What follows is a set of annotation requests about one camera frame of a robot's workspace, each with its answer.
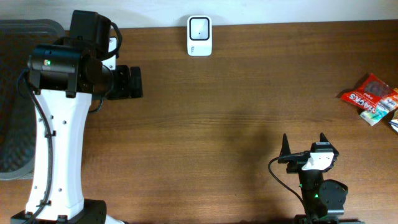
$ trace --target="cable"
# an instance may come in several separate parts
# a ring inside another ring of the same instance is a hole
[[[18,94],[19,94],[23,99],[26,99],[26,100],[28,100],[29,97],[24,96],[24,95],[21,93],[21,89],[19,89],[19,84],[20,84],[20,82],[21,82],[21,78],[24,76],[24,74],[25,74],[28,70],[29,70],[28,68],[25,68],[25,69],[21,72],[21,74],[19,75],[18,80],[17,80],[17,92],[18,92]]]
[[[101,61],[109,59],[109,58],[113,57],[114,55],[116,55],[119,52],[120,47],[122,46],[123,36],[118,28],[118,25],[116,25],[114,22],[112,22],[111,25],[112,25],[114,31],[116,32],[116,36],[118,37],[118,45],[116,46],[116,48],[114,50],[105,54],[104,57],[101,57],[100,58]]]
[[[104,99],[100,99],[100,101],[99,101],[99,106],[98,106],[97,108],[95,108],[94,110],[89,111],[88,114],[95,114],[95,113],[97,113],[97,112],[102,108],[102,105],[103,105],[103,104],[104,104]]]
[[[49,125],[49,122],[48,122],[47,118],[45,117],[45,114],[44,114],[44,111],[43,111],[42,107],[40,106],[39,102],[37,101],[37,98],[33,94],[33,90],[31,89],[31,87],[29,86],[29,84],[27,82],[27,77],[26,77],[27,74],[28,74],[28,70],[26,70],[26,69],[21,73],[21,75],[24,77],[24,81],[25,81],[25,84],[26,84],[27,92],[28,92],[31,100],[33,101],[33,104],[35,105],[35,107],[36,107],[37,111],[39,112],[39,115],[42,118],[42,121],[44,123],[44,128],[45,128],[45,132],[46,132],[45,137],[47,138],[48,149],[49,149],[49,161],[48,161],[48,169],[47,169],[47,184],[45,186],[44,198],[43,198],[42,201],[40,201],[40,204],[38,205],[39,208],[36,210],[36,212],[26,222],[24,222],[24,224],[25,223],[31,223],[32,221],[34,221],[36,219],[36,217],[42,212],[44,207],[46,205],[48,205],[48,200],[49,200],[50,191],[51,191],[52,168],[53,168],[52,167],[52,165],[53,165],[52,164],[53,146],[52,146],[52,133],[51,133],[51,130],[50,130],[50,125]]]
[[[292,156],[292,155],[293,155],[293,154],[288,155],[288,156],[279,156],[279,157],[276,157],[276,158],[271,159],[271,161],[269,161],[269,163],[268,163],[268,171],[269,171],[269,173],[271,174],[271,176],[272,176],[273,178],[275,178],[276,181],[278,181],[278,183],[280,183],[280,184],[281,184],[282,186],[284,186],[287,190],[289,190],[289,191],[292,192],[294,195],[296,195],[296,197],[300,200],[301,204],[303,205],[304,212],[307,214],[307,209],[305,208],[304,201],[303,201],[303,199],[300,197],[300,195],[299,195],[297,192],[295,192],[293,189],[291,189],[289,186],[287,186],[286,184],[284,184],[281,180],[279,180],[278,177],[276,177],[276,175],[275,175],[275,174],[272,172],[272,170],[271,170],[271,164],[272,164],[273,162],[275,162],[275,161],[278,160],[278,159],[283,159],[284,157],[290,157],[290,156]],[[308,217],[308,221],[310,222],[310,224],[312,224],[312,220],[311,220],[309,214],[307,214],[307,217]]]

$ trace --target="black cable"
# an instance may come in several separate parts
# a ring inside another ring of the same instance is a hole
[[[21,82],[21,78],[24,77],[24,74],[25,74],[28,70],[29,70],[28,68],[25,68],[25,69],[21,72],[21,74],[19,75],[18,80],[17,80],[17,92],[18,92],[18,94],[19,94],[23,99],[26,99],[26,100],[28,100],[29,97],[24,96],[24,95],[21,93],[21,89],[19,89],[19,84],[20,84],[20,82]]]
[[[104,104],[104,99],[100,99],[100,100],[99,100],[99,105],[98,105],[98,107],[95,108],[94,110],[89,111],[88,114],[95,114],[95,113],[97,113],[97,112],[102,108],[102,105],[103,105],[103,104]]]
[[[38,205],[39,208],[36,210],[36,212],[26,222],[24,222],[24,223],[31,223],[42,212],[44,207],[46,205],[48,205],[48,200],[49,200],[50,191],[51,191],[51,183],[52,183],[52,168],[53,168],[52,167],[52,165],[53,165],[52,164],[52,157],[53,157],[52,153],[53,153],[53,146],[52,146],[52,133],[51,133],[51,130],[50,130],[49,122],[48,122],[47,118],[45,117],[44,111],[43,111],[42,107],[40,106],[39,102],[37,101],[37,98],[33,94],[33,91],[31,89],[31,87],[29,86],[29,84],[27,82],[26,75],[28,74],[28,70],[25,69],[22,72],[22,74],[23,74],[24,81],[25,81],[25,84],[26,84],[27,92],[28,92],[31,100],[33,101],[33,104],[37,108],[37,111],[39,112],[39,115],[42,118],[42,121],[44,123],[44,128],[45,128],[45,132],[46,132],[45,137],[47,138],[48,149],[49,149],[49,162],[48,162],[48,169],[47,169],[47,184],[45,186],[44,198],[43,198],[42,201],[40,201],[40,204]]]
[[[269,171],[269,173],[271,174],[271,176],[272,176],[273,178],[275,178],[276,181],[278,181],[278,183],[280,183],[280,184],[281,184],[282,186],[284,186],[287,190],[289,190],[289,191],[292,192],[294,195],[296,195],[296,197],[300,200],[301,204],[303,205],[304,212],[307,214],[307,208],[305,207],[304,201],[303,201],[303,199],[300,197],[300,195],[299,195],[297,192],[295,192],[293,189],[291,189],[289,186],[287,186],[286,184],[284,184],[281,180],[279,180],[278,177],[276,177],[276,175],[275,175],[275,174],[272,172],[272,170],[271,170],[271,164],[272,164],[273,162],[275,162],[275,161],[278,160],[278,159],[283,159],[284,157],[290,157],[290,156],[292,156],[292,155],[293,155],[293,154],[288,155],[288,156],[279,156],[279,157],[276,157],[276,158],[271,159],[271,161],[269,161],[269,163],[268,163],[268,171]],[[312,224],[312,220],[311,220],[309,214],[307,214],[307,217],[308,217],[308,221],[310,222],[310,224]]]
[[[118,28],[118,25],[116,25],[114,22],[112,22],[111,25],[112,25],[114,31],[116,32],[116,36],[118,37],[118,45],[116,46],[116,48],[114,50],[105,54],[104,57],[101,57],[100,58],[101,61],[109,59],[109,58],[113,57],[114,55],[116,55],[119,52],[120,47],[122,46],[123,36]]]

